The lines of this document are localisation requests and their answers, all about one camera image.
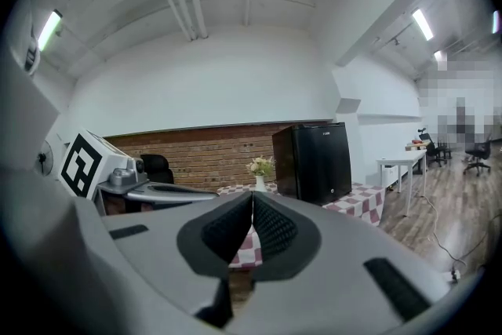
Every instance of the flowers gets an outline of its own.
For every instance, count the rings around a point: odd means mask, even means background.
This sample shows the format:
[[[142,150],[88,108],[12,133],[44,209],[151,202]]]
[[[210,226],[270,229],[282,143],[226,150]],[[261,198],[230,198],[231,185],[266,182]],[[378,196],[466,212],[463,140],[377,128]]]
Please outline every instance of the flowers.
[[[272,161],[272,157],[269,159],[263,157],[253,158],[253,161],[246,165],[249,173],[254,176],[270,176],[273,167],[274,162]]]

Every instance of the wooden floor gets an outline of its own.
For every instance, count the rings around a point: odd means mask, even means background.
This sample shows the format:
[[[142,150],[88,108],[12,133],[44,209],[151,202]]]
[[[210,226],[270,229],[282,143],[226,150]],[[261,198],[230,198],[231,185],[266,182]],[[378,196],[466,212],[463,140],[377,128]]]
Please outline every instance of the wooden floor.
[[[427,172],[426,196],[439,212],[436,234],[439,241],[455,257],[471,250],[484,235],[489,220],[502,212],[502,153],[501,143],[493,144],[492,155],[485,163],[492,167],[491,173],[484,169],[476,177],[476,169],[466,175],[464,153],[453,153],[452,159],[443,167],[432,164]],[[438,271],[446,272],[452,267],[452,259],[440,249],[433,236],[435,212],[421,198],[423,177],[413,175],[413,194],[409,216],[404,217],[408,180],[403,178],[402,193],[388,191],[380,228],[394,239],[422,256]],[[464,260],[467,268],[456,264],[462,276],[475,271],[486,261],[484,241]],[[231,272],[231,298],[234,313],[249,298],[251,292],[248,271]]]

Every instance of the cable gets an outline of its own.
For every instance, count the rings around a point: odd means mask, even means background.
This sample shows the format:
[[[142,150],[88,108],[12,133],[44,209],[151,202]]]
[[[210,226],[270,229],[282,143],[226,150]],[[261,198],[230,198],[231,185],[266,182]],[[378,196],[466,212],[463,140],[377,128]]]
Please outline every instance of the cable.
[[[463,260],[465,257],[467,257],[469,254],[471,254],[474,250],[476,250],[482,243],[483,241],[485,240],[486,236],[488,235],[488,228],[486,229],[485,231],[485,234],[481,237],[481,239],[479,240],[479,242],[476,243],[476,245],[470,250],[468,251],[467,253],[465,253],[463,256],[461,256],[460,258],[455,258],[454,256],[452,256],[451,252],[448,251],[447,248],[445,248],[441,242],[439,241],[438,239],[438,236],[436,235],[436,228],[437,228],[437,225],[438,225],[438,219],[439,219],[439,212],[438,210],[436,209],[436,207],[434,206],[434,204],[432,204],[431,200],[429,200],[429,198],[427,198],[425,195],[421,195],[421,197],[425,198],[427,200],[427,202],[429,203],[429,205],[432,207],[432,209],[436,212],[436,218],[435,218],[435,221],[434,221],[434,231],[432,232],[435,239],[436,239],[436,242],[438,243],[438,246],[445,250],[448,255],[450,256],[450,258],[453,260],[453,265],[452,265],[452,276],[453,276],[453,279],[456,280],[456,277],[455,277],[455,263],[456,262],[460,262],[462,263],[466,270],[467,270],[467,263]],[[491,224],[491,222],[495,219],[495,218],[498,218],[498,217],[502,217],[502,213],[498,213],[497,215],[495,215],[494,217],[492,217],[489,221],[488,221],[488,224]]]

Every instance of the white table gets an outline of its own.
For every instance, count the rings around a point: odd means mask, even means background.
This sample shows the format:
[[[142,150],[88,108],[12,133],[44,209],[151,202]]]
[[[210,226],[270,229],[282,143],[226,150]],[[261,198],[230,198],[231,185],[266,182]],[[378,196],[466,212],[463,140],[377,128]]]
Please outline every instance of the white table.
[[[408,197],[406,199],[406,214],[409,214],[409,204],[411,203],[411,191],[413,186],[413,165],[415,162],[422,159],[423,175],[424,175],[424,192],[425,195],[425,185],[427,181],[427,157],[425,156],[427,150],[417,150],[417,151],[402,151],[395,155],[390,155],[389,158],[377,159],[376,163],[380,169],[380,185],[384,187],[384,165],[398,166],[398,192],[401,192],[401,166],[406,166],[408,168]]]

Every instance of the office chair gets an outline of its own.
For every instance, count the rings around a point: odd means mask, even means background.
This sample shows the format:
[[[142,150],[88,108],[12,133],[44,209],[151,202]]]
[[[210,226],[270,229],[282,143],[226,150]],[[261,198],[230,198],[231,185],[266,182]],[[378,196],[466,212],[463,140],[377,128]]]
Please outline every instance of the office chair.
[[[169,163],[164,156],[142,154],[141,159],[143,159],[144,171],[150,181],[174,184],[173,171],[169,168]]]
[[[436,147],[434,141],[432,141],[431,136],[428,133],[419,135],[421,140],[429,140],[430,143],[427,146],[427,164],[430,165],[433,162],[437,162],[441,168],[441,161],[446,162],[446,158],[441,158],[441,153],[444,151],[443,148]]]
[[[467,165],[467,168],[464,169],[464,174],[472,168],[476,168],[478,170],[478,174],[476,175],[479,177],[479,174],[481,173],[479,171],[479,168],[487,168],[488,173],[491,172],[492,168],[488,165],[485,165],[483,162],[481,162],[482,159],[488,159],[490,154],[492,153],[492,148],[491,148],[491,137],[488,137],[488,140],[482,144],[479,144],[476,146],[474,149],[466,150],[466,154],[469,154],[475,158],[474,162],[469,163]]]

